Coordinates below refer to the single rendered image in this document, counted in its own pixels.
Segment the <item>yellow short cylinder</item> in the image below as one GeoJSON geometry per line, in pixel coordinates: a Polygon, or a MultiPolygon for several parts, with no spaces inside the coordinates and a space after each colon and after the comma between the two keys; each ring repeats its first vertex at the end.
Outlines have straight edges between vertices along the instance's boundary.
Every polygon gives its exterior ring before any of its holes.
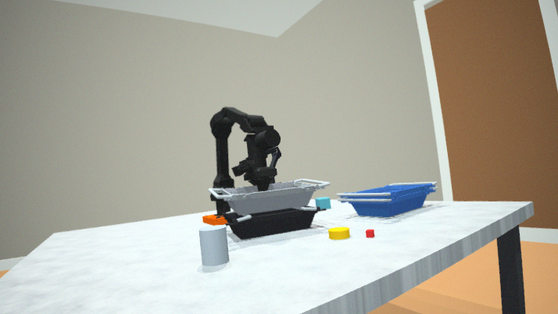
{"type": "Polygon", "coordinates": [[[350,236],[349,228],[347,227],[336,227],[328,230],[329,239],[346,239],[350,236]]]}

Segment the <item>small light blue block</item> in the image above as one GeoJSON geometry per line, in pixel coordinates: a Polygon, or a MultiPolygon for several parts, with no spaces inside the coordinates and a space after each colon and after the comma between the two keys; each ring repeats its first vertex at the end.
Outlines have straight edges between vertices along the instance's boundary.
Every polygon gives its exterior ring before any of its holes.
{"type": "Polygon", "coordinates": [[[315,202],[316,202],[316,207],[320,207],[320,210],[331,208],[330,198],[315,198],[315,202]]]}

